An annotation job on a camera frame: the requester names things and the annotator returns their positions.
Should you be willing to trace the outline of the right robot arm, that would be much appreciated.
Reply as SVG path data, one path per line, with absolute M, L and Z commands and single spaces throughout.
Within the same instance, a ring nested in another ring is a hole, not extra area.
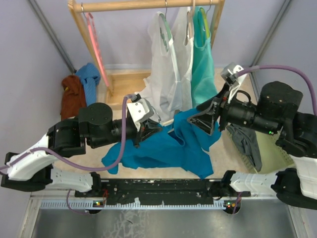
M 276 145 L 294 161 L 295 167 L 269 175 L 226 172 L 222 192 L 273 193 L 287 205 L 315 210 L 317 207 L 317 118 L 298 111 L 303 94 L 289 85 L 266 84 L 257 104 L 230 97 L 229 86 L 197 106 L 188 122 L 207 134 L 223 131 L 228 124 L 278 135 Z

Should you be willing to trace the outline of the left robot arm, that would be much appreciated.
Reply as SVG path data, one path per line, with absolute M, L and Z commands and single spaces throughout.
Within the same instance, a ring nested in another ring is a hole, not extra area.
M 121 141 L 125 135 L 138 147 L 140 142 L 161 132 L 162 126 L 151 119 L 153 109 L 143 103 L 130 103 L 121 119 L 105 103 L 81 108 L 72 119 L 64 119 L 33 146 L 21 154 L 8 152 L 1 187 L 23 192 L 45 188 L 72 189 L 81 197 L 99 196 L 103 191 L 101 176 L 94 169 L 87 174 L 64 172 L 53 166 L 57 156 L 70 158 L 92 149 Z

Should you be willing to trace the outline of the blue t-shirt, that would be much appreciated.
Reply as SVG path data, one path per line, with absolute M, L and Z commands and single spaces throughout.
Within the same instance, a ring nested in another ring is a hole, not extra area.
M 131 169 L 180 167 L 201 179 L 212 175 L 208 153 L 221 133 L 215 129 L 212 135 L 208 135 L 188 123 L 187 118 L 196 113 L 196 109 L 178 113 L 172 124 L 141 142 L 138 148 L 134 147 L 132 140 L 127 140 L 121 164 Z

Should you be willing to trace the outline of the cream hanger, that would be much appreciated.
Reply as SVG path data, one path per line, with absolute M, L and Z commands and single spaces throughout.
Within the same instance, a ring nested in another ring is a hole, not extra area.
M 161 126 L 169 126 L 171 124 L 174 123 L 174 119 L 170 119 L 170 120 L 167 120 L 167 121 L 162 121 L 158 112 L 155 110 L 154 107 L 152 107 L 152 109 L 154 110 L 154 112 L 156 113 L 156 115 L 158 116 L 158 123 L 161 125 Z

